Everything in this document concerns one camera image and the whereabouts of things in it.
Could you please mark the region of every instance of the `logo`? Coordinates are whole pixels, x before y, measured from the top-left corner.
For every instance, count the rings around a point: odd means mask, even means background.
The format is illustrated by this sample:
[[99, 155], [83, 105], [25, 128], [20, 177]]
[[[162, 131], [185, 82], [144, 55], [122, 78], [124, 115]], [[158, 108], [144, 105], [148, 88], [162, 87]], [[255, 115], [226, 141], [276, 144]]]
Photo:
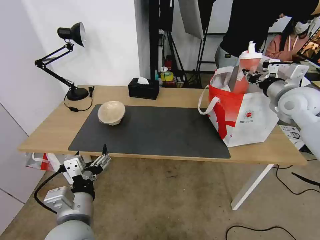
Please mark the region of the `logo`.
[[245, 119], [250, 119], [253, 117], [253, 111], [247, 111], [246, 114], [245, 114]]

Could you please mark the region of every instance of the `lamp arm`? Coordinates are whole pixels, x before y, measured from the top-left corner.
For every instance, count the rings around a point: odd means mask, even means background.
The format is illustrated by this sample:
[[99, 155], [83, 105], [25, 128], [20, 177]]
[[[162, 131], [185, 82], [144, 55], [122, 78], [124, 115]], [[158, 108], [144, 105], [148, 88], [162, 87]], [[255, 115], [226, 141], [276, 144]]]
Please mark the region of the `lamp arm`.
[[[53, 58], [49, 58], [50, 56], [52, 56], [53, 54], [63, 50], [67, 48], [68, 51], [57, 56], [57, 57], [53, 57]], [[67, 85], [69, 88], [72, 88], [72, 89], [76, 89], [77, 87], [74, 86], [74, 83], [70, 83], [70, 81], [68, 81], [67, 79], [64, 79], [63, 77], [59, 76], [58, 74], [56, 74], [55, 72], [51, 71], [50, 69], [48, 69], [46, 66], [49, 64], [49, 63], [52, 63], [53, 61], [67, 55], [68, 53], [72, 52], [73, 50], [73, 44], [72, 43], [66, 43], [63, 47], [59, 48], [58, 50], [50, 53], [49, 55], [41, 58], [41, 59], [38, 59], [34, 62], [34, 64], [42, 69], [43, 71], [45, 71], [46, 73], [49, 73], [51, 76], [53, 76], [54, 78], [58, 79], [60, 82], [64, 83], [65, 85]]]

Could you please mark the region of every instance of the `concrete floor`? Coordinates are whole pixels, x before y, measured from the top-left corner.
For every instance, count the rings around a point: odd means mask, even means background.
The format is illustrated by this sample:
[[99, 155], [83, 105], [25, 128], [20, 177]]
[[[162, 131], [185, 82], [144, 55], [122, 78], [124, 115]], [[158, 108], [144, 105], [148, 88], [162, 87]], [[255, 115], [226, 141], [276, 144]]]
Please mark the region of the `concrete floor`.
[[[298, 240], [320, 236], [320, 194], [291, 194], [272, 169], [237, 210], [230, 202], [256, 166], [214, 162], [113, 158], [96, 182], [93, 230], [96, 239], [224, 239], [233, 224], [253, 228], [279, 225]], [[319, 179], [320, 163], [279, 170], [294, 191], [312, 187], [291, 171]], [[57, 176], [40, 192], [66, 185]], [[0, 240], [44, 239], [55, 227], [55, 215], [31, 197]], [[291, 239], [282, 230], [266, 233], [234, 229], [229, 240]]]

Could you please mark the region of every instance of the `white table leg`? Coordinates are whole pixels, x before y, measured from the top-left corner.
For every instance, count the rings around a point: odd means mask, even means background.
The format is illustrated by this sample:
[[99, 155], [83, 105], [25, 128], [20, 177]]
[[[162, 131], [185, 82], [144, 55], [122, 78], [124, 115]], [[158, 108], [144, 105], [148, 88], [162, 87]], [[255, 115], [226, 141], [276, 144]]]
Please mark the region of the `white table leg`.
[[264, 178], [264, 176], [267, 175], [272, 167], [273, 164], [259, 166], [259, 169], [256, 170], [256, 172], [250, 177], [237, 196], [233, 199], [231, 203], [232, 210], [237, 210], [240, 207], [240, 205], [244, 202], [244, 200], [246, 200], [246, 198]]

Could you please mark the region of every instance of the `lamp shade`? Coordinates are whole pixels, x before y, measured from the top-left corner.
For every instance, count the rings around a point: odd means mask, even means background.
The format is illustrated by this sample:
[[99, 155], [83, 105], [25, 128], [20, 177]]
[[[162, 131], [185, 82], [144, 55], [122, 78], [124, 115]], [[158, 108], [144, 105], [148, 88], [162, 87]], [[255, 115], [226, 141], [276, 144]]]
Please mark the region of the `lamp shade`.
[[82, 22], [76, 23], [71, 28], [58, 28], [58, 36], [64, 40], [73, 40], [78, 45], [85, 47], [86, 31]]

